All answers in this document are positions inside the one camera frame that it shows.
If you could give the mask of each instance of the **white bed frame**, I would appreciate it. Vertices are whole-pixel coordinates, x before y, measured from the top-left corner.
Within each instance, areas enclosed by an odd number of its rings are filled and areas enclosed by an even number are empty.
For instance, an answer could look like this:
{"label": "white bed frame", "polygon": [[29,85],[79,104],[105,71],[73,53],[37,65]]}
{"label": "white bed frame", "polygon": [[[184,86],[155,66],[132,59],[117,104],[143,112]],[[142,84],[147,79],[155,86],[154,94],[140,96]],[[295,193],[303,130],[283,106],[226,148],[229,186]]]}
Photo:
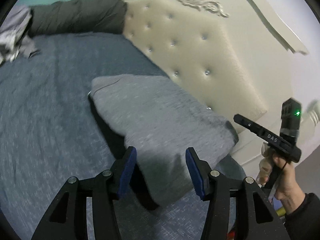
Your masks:
{"label": "white bed frame", "polygon": [[[280,129],[293,96],[289,54],[308,54],[267,0],[125,0],[124,36],[239,134],[232,156],[256,177],[262,140],[233,122],[242,114]],[[298,146],[314,134],[320,103],[304,112]]]}

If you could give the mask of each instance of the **black sleeve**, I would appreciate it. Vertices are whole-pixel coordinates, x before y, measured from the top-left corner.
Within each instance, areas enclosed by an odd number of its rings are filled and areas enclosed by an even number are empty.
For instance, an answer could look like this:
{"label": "black sleeve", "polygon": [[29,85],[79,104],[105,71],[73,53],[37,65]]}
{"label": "black sleeve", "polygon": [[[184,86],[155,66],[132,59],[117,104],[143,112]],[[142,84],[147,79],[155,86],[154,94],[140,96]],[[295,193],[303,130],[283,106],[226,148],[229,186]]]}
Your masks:
{"label": "black sleeve", "polygon": [[320,239],[320,200],[313,194],[306,194],[302,204],[285,217],[285,228],[291,240]]}

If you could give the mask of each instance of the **white wall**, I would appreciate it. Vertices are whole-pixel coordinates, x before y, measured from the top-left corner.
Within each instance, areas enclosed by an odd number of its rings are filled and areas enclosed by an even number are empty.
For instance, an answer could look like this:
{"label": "white wall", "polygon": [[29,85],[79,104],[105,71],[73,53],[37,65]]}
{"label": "white wall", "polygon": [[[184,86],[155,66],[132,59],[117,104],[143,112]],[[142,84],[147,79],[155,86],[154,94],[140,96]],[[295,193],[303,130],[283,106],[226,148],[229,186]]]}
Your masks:
{"label": "white wall", "polygon": [[305,193],[320,197],[320,146],[296,167],[296,179]]}
{"label": "white wall", "polygon": [[[313,100],[320,100],[320,24],[304,0],[268,2],[310,52],[306,56],[300,53],[290,54],[293,97],[302,103],[302,111],[305,111]],[[319,145],[320,124],[316,127],[314,137],[301,146],[301,160]]]}

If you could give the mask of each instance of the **metal screw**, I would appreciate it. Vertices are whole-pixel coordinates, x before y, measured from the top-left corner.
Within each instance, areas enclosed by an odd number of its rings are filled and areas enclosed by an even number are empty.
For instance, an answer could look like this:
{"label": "metal screw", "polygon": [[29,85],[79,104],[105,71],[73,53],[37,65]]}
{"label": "metal screw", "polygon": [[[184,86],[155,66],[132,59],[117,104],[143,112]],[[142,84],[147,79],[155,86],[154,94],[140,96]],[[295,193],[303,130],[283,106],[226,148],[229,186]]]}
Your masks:
{"label": "metal screw", "polygon": [[105,176],[105,177],[108,177],[112,174],[112,171],[111,170],[105,170],[102,172],[102,175]]}
{"label": "metal screw", "polygon": [[251,177],[246,177],[246,178],[245,178],[245,181],[246,181],[247,183],[249,183],[249,184],[252,184],[252,183],[254,182],[254,179],[251,178]]}
{"label": "metal screw", "polygon": [[219,171],[211,171],[210,174],[211,174],[211,176],[218,177],[220,175],[220,172]]}
{"label": "metal screw", "polygon": [[76,178],[76,177],[70,177],[70,178],[68,179],[68,182],[69,182],[70,184],[75,183],[76,181],[77,181],[77,178]]}

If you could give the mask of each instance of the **tufted headboard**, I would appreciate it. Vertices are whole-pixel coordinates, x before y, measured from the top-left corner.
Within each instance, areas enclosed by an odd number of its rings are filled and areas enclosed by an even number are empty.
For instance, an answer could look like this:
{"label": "tufted headboard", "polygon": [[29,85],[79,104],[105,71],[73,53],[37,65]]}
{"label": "tufted headboard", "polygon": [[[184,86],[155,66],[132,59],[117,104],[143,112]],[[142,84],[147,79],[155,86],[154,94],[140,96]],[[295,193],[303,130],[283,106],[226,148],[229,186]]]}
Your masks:
{"label": "tufted headboard", "polygon": [[239,62],[223,24],[168,0],[130,2],[124,36],[182,88],[232,120],[267,107]]}

